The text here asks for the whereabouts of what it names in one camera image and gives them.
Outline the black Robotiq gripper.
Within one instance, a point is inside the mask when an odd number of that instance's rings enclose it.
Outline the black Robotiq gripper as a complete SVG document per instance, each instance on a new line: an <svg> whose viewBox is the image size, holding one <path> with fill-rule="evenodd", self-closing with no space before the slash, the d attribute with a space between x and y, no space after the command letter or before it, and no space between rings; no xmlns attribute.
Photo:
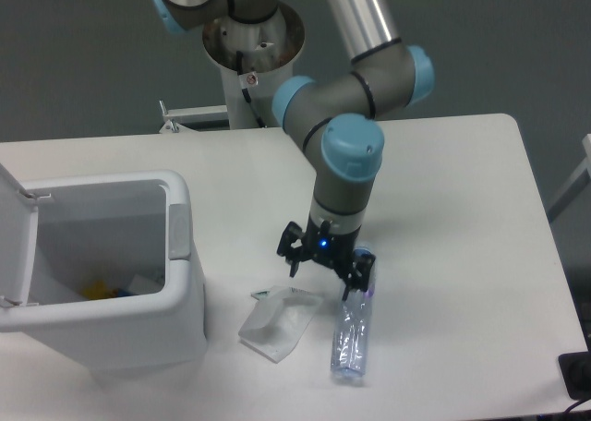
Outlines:
<svg viewBox="0 0 591 421"><path fill-rule="evenodd" d="M370 285L375 255L368 249L355 249L360 228L337 235L327 225L316 225L308 219L304 232L295 222L289 222L280 237L277 255L285 258L290 266L289 276L294 277L301 262L312 260L335 270L344 283L342 300L351 292L366 292Z"/></svg>

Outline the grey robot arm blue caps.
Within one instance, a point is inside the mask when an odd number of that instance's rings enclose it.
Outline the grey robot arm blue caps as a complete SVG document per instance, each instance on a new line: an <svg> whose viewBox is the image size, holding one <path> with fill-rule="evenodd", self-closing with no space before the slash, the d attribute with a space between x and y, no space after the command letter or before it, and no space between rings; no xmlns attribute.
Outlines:
<svg viewBox="0 0 591 421"><path fill-rule="evenodd" d="M386 0L327 0L351 69L318 83L293 73L305 32L281 0L152 1L169 31L201 28L230 126L279 127L315 170L308 223L286 226L279 256L292 271L314 261L333 270L346 292L366 291L375 258L356 239L382 162L376 118L432 92L427 54L402 41Z"/></svg>

